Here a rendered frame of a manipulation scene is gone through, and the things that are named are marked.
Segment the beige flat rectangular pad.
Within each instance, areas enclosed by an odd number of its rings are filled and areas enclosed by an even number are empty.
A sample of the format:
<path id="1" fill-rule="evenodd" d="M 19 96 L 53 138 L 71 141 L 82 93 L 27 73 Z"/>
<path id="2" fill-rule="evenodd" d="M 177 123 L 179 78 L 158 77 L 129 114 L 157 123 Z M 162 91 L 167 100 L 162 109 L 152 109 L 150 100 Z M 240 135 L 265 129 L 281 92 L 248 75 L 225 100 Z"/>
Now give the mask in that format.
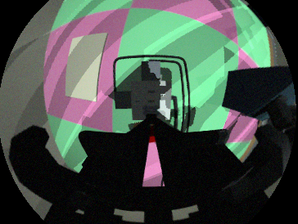
<path id="1" fill-rule="evenodd" d="M 72 38 L 67 59 L 65 95 L 97 101 L 98 79 L 108 33 Z"/>

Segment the red rectangular block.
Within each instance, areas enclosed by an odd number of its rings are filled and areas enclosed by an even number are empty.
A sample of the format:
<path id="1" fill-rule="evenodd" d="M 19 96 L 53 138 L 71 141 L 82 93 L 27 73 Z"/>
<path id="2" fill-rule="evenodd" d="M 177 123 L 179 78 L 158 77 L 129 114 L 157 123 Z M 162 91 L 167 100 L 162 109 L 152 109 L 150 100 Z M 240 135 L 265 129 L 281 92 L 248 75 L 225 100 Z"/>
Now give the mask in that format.
<path id="1" fill-rule="evenodd" d="M 155 134 L 153 134 L 153 126 L 150 126 L 150 136 L 149 136 L 149 144 L 152 142 L 156 142 Z"/>

